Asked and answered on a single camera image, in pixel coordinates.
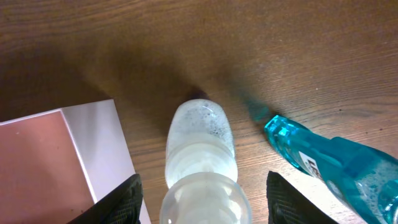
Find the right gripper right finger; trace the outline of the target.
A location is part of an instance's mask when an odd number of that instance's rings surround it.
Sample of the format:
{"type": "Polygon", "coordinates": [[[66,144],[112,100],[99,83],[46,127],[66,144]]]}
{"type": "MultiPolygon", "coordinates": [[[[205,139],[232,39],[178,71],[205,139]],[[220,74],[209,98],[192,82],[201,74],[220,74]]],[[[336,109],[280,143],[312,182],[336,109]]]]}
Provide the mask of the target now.
{"type": "Polygon", "coordinates": [[[337,224],[279,173],[267,175],[268,224],[337,224]]]}

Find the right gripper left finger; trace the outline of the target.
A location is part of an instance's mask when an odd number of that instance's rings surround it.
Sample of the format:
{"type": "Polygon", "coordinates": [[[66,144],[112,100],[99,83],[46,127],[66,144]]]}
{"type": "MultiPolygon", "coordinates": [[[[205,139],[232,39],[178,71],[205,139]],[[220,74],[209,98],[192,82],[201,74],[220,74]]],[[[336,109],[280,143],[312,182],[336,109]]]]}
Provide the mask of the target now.
{"type": "Polygon", "coordinates": [[[141,224],[142,202],[141,177],[133,174],[68,224],[141,224]]]}

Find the dark purple pump bottle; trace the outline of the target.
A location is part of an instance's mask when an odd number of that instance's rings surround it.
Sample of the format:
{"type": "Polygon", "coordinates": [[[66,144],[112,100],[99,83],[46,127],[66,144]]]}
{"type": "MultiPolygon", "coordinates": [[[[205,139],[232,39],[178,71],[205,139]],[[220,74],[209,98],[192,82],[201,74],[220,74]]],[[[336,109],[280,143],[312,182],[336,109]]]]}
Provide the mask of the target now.
{"type": "Polygon", "coordinates": [[[233,133],[222,107],[205,99],[181,104],[167,138],[169,190],[160,223],[251,223],[251,207],[237,179],[233,133]]]}

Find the blue Listerine mouthwash bottle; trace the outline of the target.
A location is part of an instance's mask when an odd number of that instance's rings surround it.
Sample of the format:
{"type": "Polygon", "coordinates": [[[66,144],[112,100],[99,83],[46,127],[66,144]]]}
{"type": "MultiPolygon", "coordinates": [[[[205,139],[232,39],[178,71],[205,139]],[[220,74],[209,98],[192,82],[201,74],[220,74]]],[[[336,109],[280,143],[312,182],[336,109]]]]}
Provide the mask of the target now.
{"type": "Polygon", "coordinates": [[[268,142],[367,223],[397,223],[397,159],[341,137],[327,139],[283,116],[264,127],[268,142]]]}

